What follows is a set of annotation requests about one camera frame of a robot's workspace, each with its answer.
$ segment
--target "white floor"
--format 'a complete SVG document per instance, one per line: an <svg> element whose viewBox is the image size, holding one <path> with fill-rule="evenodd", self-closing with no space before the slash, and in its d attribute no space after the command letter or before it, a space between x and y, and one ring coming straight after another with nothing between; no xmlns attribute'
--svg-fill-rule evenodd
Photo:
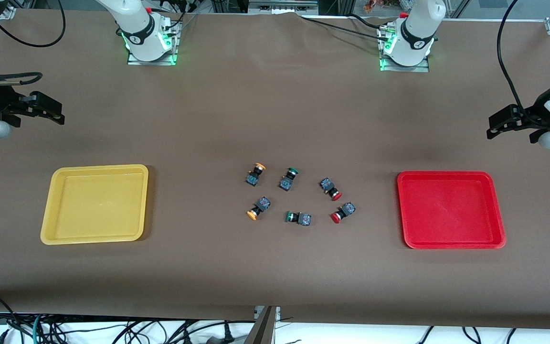
<svg viewBox="0 0 550 344"><path fill-rule="evenodd" d="M200 327L211 322L199 322L192 328ZM120 327L90 333L70 333L69 344L109 344L120 333L124 322L92 322L66 324L62 328L65 331L78 329L98 329L120 324ZM163 322L168 334L171 335L182 322ZM252 324L231 324L231 333L235 338L247 335ZM417 344L427 326L383 326L383 325L348 325L348 324L310 324L310 323L285 323L277 324L275 331L275 344L290 344L300 340L299 344ZM0 325L0 335L7 329L6 325ZM474 332L467 329L470 335ZM510 329L480 327L482 344L505 344ZM164 332L158 325L147 327L142 333L150 337L152 344L164 342ZM223 338L223 326L214 326L192 335L193 344L203 344L208 338L215 336ZM30 344L32 338L25 336L25 341ZM6 338L6 344L20 344L18 331L10 331ZM472 344L464 334L461 327L435 327L426 340L426 344ZM550 330L518 329L511 338L510 344L550 344Z"/></svg>

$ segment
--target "table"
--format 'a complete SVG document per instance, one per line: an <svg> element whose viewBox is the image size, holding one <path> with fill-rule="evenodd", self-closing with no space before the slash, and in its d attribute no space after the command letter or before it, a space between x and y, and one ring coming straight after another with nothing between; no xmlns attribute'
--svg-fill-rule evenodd
<svg viewBox="0 0 550 344"><path fill-rule="evenodd" d="M431 71L404 74L379 71L373 40L294 14L201 15L177 66L127 66L109 13L66 13L50 48L0 32L0 74L43 72L18 91L48 94L67 116L23 119L0 140L0 296L15 311L232 320L277 304L297 322L550 327L550 150L528 132L485 139L487 118L513 102L497 22L443 22ZM60 20L18 11L4 25L40 43ZM503 55L529 106L550 87L544 25L507 24ZM267 167L256 188L244 183L254 162ZM125 163L150 167L142 239L40 242L57 168ZM286 193L277 183L289 166L300 174ZM491 174L506 246L407 248L404 170ZM340 225L324 177L358 207ZM253 222L245 213L260 196L273 205ZM285 223L288 210L314 224Z"/></svg>

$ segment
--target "red cap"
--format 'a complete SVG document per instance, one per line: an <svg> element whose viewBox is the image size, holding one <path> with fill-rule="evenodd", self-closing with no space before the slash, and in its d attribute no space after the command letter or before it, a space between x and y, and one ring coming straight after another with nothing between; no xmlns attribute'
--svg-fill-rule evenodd
<svg viewBox="0 0 550 344"><path fill-rule="evenodd" d="M332 221L334 221L335 224L338 224L339 222L341 222L341 218L338 217L337 213L330 214L330 218L332 218Z"/></svg>

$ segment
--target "yellow tray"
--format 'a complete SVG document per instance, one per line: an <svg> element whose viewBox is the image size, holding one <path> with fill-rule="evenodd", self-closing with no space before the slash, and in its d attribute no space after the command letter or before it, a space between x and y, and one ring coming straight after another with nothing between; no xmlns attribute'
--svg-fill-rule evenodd
<svg viewBox="0 0 550 344"><path fill-rule="evenodd" d="M144 232L144 165L59 168L52 175L42 233L47 245L133 241Z"/></svg>

